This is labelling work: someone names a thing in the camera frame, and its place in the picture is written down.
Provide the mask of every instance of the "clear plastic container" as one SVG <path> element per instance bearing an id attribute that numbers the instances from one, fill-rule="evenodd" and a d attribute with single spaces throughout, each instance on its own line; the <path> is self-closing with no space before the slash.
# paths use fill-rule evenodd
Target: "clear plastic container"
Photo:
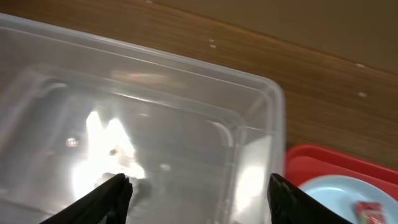
<path id="1" fill-rule="evenodd" d="M 0 222 L 38 223 L 118 172 L 127 223 L 270 223 L 272 80 L 0 14 Z"/>

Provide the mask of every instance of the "plate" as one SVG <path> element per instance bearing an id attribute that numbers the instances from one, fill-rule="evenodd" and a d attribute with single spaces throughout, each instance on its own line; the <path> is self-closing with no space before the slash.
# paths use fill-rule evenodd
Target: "plate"
<path id="1" fill-rule="evenodd" d="M 387 223 L 398 223 L 398 202 L 365 181 L 343 175 L 325 175 L 305 182 L 300 189 L 351 223 L 359 224 L 354 212 L 357 201 L 381 203 Z"/>

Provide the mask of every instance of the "red and white package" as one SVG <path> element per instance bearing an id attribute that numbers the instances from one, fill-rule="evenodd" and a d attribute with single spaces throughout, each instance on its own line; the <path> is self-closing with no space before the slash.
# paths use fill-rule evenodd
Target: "red and white package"
<path id="1" fill-rule="evenodd" d="M 360 224 L 387 224 L 378 202 L 356 202 L 355 213 Z"/>

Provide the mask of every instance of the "tray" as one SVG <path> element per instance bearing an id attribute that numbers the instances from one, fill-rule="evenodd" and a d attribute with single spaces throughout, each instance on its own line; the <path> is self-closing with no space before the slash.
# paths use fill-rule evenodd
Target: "tray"
<path id="1" fill-rule="evenodd" d="M 322 175 L 346 175 L 366 181 L 398 200 L 398 171 L 314 144 L 286 152 L 285 178 L 296 186 Z"/>

